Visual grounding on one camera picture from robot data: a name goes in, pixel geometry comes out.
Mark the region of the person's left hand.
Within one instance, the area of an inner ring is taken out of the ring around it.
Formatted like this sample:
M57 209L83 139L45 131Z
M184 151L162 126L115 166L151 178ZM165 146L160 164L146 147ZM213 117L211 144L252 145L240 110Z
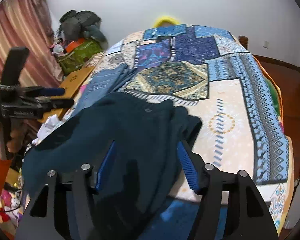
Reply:
M10 133L10 141L4 146L4 132L0 122L0 154L6 153L6 148L10 153L17 153L22 145L27 131L27 125L20 120L12 122L12 128Z

